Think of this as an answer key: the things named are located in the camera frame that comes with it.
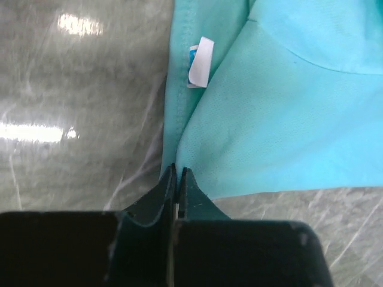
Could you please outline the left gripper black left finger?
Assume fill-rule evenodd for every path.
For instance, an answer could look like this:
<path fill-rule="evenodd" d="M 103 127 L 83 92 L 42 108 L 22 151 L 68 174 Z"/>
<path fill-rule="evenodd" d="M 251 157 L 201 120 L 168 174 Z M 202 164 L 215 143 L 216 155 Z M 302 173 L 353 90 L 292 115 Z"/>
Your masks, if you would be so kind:
<path fill-rule="evenodd" d="M 1 214 L 2 286 L 168 286 L 177 175 L 123 210 Z"/>

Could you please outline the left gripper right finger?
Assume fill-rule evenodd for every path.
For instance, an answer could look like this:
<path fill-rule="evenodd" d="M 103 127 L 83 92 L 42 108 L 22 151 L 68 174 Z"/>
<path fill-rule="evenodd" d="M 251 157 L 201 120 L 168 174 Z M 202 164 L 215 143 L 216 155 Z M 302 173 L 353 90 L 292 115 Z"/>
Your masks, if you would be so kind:
<path fill-rule="evenodd" d="M 184 169 L 175 222 L 176 286 L 332 286 L 321 243 L 300 221 L 238 220 Z"/>

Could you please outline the teal t shirt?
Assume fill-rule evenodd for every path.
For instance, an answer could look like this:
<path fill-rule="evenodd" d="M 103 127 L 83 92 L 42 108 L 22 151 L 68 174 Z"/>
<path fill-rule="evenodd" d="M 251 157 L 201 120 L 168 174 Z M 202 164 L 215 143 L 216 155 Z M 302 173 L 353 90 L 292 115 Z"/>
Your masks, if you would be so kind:
<path fill-rule="evenodd" d="M 170 164 L 213 199 L 382 185 L 382 2 L 175 1 Z"/>

